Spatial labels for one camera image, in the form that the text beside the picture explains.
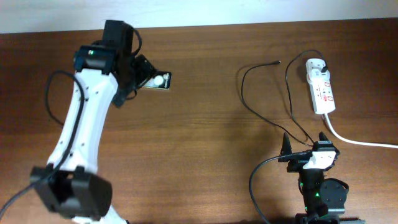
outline white power cord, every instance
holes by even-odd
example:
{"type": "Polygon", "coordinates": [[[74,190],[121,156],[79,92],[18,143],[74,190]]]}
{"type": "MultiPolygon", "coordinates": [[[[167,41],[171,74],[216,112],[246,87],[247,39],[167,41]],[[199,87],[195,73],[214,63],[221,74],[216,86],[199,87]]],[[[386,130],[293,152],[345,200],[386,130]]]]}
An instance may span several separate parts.
{"type": "Polygon", "coordinates": [[[323,114],[323,117],[326,121],[326,123],[328,124],[328,127],[330,129],[330,131],[340,140],[344,141],[344,142],[348,142],[351,144],[359,144],[362,146],[375,146],[375,147],[390,147],[390,148],[394,148],[394,149],[398,149],[398,146],[396,145],[392,145],[392,144],[379,144],[379,143],[369,143],[369,142],[358,142],[358,141],[352,141],[349,139],[345,139],[343,137],[341,137],[339,134],[336,133],[336,131],[333,129],[333,127],[331,126],[330,120],[329,120],[329,116],[328,114],[323,114]]]}

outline white button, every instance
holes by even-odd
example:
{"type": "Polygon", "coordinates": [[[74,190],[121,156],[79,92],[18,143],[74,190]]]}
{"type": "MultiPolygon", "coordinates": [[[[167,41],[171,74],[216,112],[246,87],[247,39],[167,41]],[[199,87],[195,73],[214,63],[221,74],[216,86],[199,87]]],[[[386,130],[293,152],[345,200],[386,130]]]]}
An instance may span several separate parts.
{"type": "Polygon", "coordinates": [[[161,75],[158,75],[154,78],[154,83],[157,86],[160,86],[161,84],[163,84],[163,82],[164,82],[164,79],[161,75]]]}

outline power strip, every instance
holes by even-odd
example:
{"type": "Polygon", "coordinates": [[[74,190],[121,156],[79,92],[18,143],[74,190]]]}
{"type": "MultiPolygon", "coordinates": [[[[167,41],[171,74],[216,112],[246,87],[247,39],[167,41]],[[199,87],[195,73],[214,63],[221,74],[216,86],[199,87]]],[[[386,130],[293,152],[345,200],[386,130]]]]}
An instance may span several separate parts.
{"type": "Polygon", "coordinates": [[[307,81],[310,84],[313,110],[316,114],[326,114],[336,109],[335,99],[331,92],[330,72],[322,72],[326,63],[322,59],[307,60],[307,81]]]}

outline wood grain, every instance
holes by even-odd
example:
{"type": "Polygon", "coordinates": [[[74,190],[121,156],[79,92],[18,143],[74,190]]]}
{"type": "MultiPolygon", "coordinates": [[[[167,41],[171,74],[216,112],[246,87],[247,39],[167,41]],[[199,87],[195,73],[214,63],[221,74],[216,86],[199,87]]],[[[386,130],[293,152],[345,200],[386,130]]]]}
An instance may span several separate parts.
{"type": "MultiPolygon", "coordinates": [[[[112,182],[113,205],[133,223],[234,223],[255,221],[248,178],[279,153],[283,132],[244,108],[238,86],[245,69],[247,103],[305,139],[288,115],[287,63],[318,49],[328,60],[342,136],[398,144],[398,20],[293,22],[239,26],[140,29],[142,53],[173,72],[170,91],[140,90],[122,108],[108,111],[99,146],[99,174],[112,182]]],[[[44,84],[56,69],[72,71],[80,45],[101,30],[0,35],[0,203],[44,166],[61,129],[44,110],[44,84]]],[[[350,185],[344,217],[395,223],[398,151],[347,144],[315,115],[305,81],[308,54],[291,66],[295,116],[314,138],[320,131],[341,151],[328,172],[350,185]]],[[[66,115],[72,83],[55,80],[50,104],[66,115]]],[[[308,148],[292,141],[294,151],[308,148]]],[[[303,213],[295,174],[271,163],[254,179],[261,209],[272,219],[303,213]]],[[[34,192],[18,200],[3,223],[69,223],[50,214],[34,192]]]]}

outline white background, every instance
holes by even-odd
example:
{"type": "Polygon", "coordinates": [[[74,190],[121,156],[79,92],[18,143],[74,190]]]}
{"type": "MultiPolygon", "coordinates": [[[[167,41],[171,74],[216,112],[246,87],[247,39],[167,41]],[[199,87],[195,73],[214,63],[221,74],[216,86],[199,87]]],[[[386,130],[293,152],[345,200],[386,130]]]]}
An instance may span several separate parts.
{"type": "Polygon", "coordinates": [[[398,0],[0,0],[0,33],[398,17],[398,0]]]}

